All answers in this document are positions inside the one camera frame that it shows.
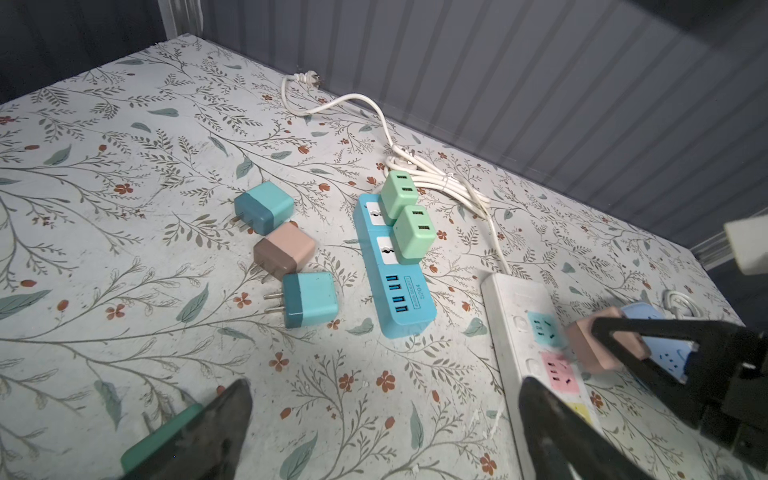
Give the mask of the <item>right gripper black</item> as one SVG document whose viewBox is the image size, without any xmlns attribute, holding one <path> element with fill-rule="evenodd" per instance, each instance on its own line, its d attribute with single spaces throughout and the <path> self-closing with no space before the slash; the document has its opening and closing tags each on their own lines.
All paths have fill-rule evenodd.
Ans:
<svg viewBox="0 0 768 480">
<path fill-rule="evenodd" d="M 597 318 L 592 335 L 685 425 L 767 469 L 767 335 L 725 321 Z M 685 378 L 639 360 L 617 333 L 690 341 Z"/>
</svg>

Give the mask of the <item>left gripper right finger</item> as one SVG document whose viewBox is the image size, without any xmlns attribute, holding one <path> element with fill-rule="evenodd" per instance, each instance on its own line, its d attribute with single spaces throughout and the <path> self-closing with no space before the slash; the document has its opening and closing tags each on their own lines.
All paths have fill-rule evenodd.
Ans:
<svg viewBox="0 0 768 480">
<path fill-rule="evenodd" d="M 518 406 L 536 479 L 651 479 L 536 378 Z"/>
</svg>

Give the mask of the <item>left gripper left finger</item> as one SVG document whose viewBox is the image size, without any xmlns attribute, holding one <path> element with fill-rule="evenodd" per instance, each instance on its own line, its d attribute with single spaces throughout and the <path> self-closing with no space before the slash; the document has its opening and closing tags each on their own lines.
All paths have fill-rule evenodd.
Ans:
<svg viewBox="0 0 768 480">
<path fill-rule="evenodd" d="M 253 399 L 239 379 L 125 479 L 233 479 L 251 420 Z"/>
</svg>

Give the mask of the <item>green charger cube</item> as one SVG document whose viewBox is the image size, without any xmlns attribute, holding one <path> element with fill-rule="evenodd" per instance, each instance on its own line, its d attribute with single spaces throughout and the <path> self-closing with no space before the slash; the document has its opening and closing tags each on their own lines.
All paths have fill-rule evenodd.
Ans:
<svg viewBox="0 0 768 480">
<path fill-rule="evenodd" d="M 427 210 L 406 206 L 393 226 L 393 244 L 400 264 L 418 264 L 436 240 L 436 229 Z"/>
<path fill-rule="evenodd" d="M 391 170 L 382 187 L 379 205 L 385 224 L 392 226 L 406 206 L 415 205 L 419 192 L 412 177 L 404 171 Z"/>
<path fill-rule="evenodd" d="M 126 450 L 120 459 L 123 472 L 125 474 L 129 473 L 147 458 L 151 457 L 202 410 L 203 405 L 199 403 L 189 406 Z"/>
</svg>

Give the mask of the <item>long white power strip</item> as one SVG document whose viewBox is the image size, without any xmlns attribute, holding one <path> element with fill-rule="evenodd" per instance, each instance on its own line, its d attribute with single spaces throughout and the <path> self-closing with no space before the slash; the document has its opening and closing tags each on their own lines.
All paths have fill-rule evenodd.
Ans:
<svg viewBox="0 0 768 480">
<path fill-rule="evenodd" d="M 540 381 L 597 431 L 601 429 L 599 415 L 590 402 L 582 371 L 546 287 L 531 280 L 494 273 L 482 282 L 481 291 L 521 476 L 533 479 L 534 466 L 525 443 L 518 405 L 525 378 Z"/>
</svg>

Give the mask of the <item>teal blue power strip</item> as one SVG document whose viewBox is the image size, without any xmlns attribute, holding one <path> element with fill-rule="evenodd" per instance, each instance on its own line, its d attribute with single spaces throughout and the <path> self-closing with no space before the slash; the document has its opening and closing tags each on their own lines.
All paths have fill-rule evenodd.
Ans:
<svg viewBox="0 0 768 480">
<path fill-rule="evenodd" d="M 389 339 L 418 335 L 437 317 L 426 278 L 417 264 L 401 264 L 376 194 L 363 194 L 354 225 L 382 334 Z"/>
</svg>

